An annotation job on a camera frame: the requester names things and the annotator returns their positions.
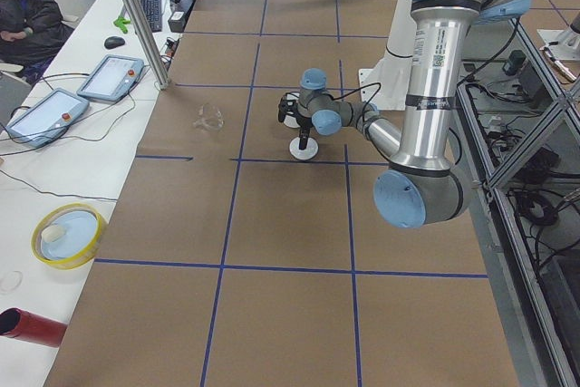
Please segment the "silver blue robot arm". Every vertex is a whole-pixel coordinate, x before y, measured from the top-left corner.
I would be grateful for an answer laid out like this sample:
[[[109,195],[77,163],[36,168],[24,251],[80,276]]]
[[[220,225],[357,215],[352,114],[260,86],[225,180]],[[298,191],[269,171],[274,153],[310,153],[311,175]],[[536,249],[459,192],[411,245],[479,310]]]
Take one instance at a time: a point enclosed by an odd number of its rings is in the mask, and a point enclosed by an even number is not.
[[[280,120],[294,118],[304,149],[312,131],[329,136],[354,127],[388,160],[374,183],[382,218],[395,227],[416,228],[450,220],[468,206],[470,183],[445,155],[455,106],[462,49],[469,28],[516,18],[532,0],[410,0],[416,25],[410,77],[405,85],[401,127],[382,117],[370,102],[335,99],[325,73],[304,72],[296,99],[282,99]]]

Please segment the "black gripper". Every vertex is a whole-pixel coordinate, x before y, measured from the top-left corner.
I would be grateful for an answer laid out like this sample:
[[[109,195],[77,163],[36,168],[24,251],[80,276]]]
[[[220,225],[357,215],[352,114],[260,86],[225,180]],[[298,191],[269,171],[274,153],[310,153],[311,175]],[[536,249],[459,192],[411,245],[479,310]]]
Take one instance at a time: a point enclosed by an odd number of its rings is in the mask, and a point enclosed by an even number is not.
[[[295,113],[295,120],[300,128],[298,149],[306,150],[310,138],[310,130],[313,128],[312,119],[297,111]]]

